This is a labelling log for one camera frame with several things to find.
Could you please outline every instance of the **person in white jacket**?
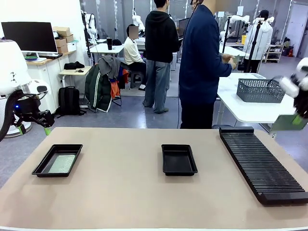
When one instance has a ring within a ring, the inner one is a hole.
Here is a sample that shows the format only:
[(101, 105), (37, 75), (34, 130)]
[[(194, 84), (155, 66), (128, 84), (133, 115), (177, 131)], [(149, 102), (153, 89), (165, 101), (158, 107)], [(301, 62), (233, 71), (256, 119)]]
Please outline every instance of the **person in white jacket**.
[(132, 71), (140, 71), (143, 74), (143, 79), (141, 80), (141, 85), (139, 90), (145, 90), (145, 85), (147, 82), (146, 79), (146, 63), (142, 60), (141, 55), (139, 54), (137, 43), (135, 39), (138, 38), (138, 27), (136, 30), (130, 30), (130, 27), (135, 26), (130, 24), (127, 29), (127, 39), (124, 42), (124, 59), (126, 64), (130, 67)]
[[(259, 66), (259, 63), (265, 54), (265, 52), (270, 47), (270, 41), (271, 36), (273, 34), (273, 28), (270, 26), (270, 24), (267, 22), (267, 19), (269, 18), (269, 11), (263, 10), (260, 13), (259, 18), (264, 18), (264, 22), (262, 22), (261, 28), (259, 30), (259, 34), (257, 37), (257, 43), (255, 46), (255, 50), (251, 59), (251, 68), (248, 72), (251, 73), (257, 73), (257, 69)], [(246, 56), (244, 58), (244, 68), (245, 72), (247, 72), (248, 68), (248, 60), (249, 60), (249, 54), (251, 52), (252, 43), (255, 39), (256, 31), (257, 31), (257, 25), (259, 20), (255, 19), (252, 24), (252, 28), (247, 34), (246, 42), (244, 45), (243, 51), (246, 52)]]

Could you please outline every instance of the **hood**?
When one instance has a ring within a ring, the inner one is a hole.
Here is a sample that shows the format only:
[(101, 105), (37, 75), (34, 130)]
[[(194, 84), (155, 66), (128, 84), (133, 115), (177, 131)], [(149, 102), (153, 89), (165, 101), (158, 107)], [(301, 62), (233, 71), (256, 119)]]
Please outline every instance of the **hood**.
[[(258, 25), (258, 20), (257, 20), (257, 19), (255, 19), (255, 20), (253, 21), (253, 25), (254, 25), (254, 26), (257, 26), (257, 25)], [(270, 26), (270, 24), (268, 23), (268, 21), (263, 22), (262, 25), (261, 25), (260, 31), (262, 31), (262, 32), (264, 32), (264, 33), (267, 33), (267, 32), (269, 32), (270, 30), (271, 30), (271, 26)]]
[(160, 24), (160, 23), (164, 22), (168, 18), (170, 18), (170, 16), (165, 12), (152, 11), (148, 15), (147, 20), (148, 20), (149, 24), (155, 25), (155, 24)]

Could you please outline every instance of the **hand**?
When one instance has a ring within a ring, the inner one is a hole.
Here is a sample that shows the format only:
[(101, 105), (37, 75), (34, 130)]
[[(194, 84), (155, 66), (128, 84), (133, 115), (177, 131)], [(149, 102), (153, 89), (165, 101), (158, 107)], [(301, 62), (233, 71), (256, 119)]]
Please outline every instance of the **hand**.
[(230, 59), (234, 58), (233, 55), (229, 55), (229, 54), (222, 54), (222, 61), (224, 64), (227, 64)]
[(237, 66), (237, 64), (234, 62), (233, 59), (230, 59), (228, 63), (231, 64), (232, 70), (234, 70), (236, 68), (236, 66)]

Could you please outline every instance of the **white cabinet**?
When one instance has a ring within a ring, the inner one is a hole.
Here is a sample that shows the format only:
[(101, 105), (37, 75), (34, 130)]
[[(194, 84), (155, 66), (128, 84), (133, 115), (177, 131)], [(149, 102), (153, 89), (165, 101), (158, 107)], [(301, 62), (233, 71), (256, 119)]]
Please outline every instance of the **white cabinet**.
[(66, 63), (69, 63), (68, 56), (49, 61), (44, 65), (28, 64), (28, 73), (31, 78), (44, 80), (51, 88), (51, 91), (41, 100), (39, 107), (41, 111), (50, 110), (54, 113), (59, 107), (58, 92), (62, 87), (59, 73)]

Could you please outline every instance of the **black rack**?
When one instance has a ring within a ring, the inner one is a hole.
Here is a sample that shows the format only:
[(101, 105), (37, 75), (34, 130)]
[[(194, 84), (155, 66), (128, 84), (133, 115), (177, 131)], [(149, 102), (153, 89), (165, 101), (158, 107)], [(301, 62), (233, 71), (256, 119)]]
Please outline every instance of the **black rack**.
[(219, 134), (261, 204), (308, 203), (308, 192), (254, 135), (253, 128), (220, 128)]

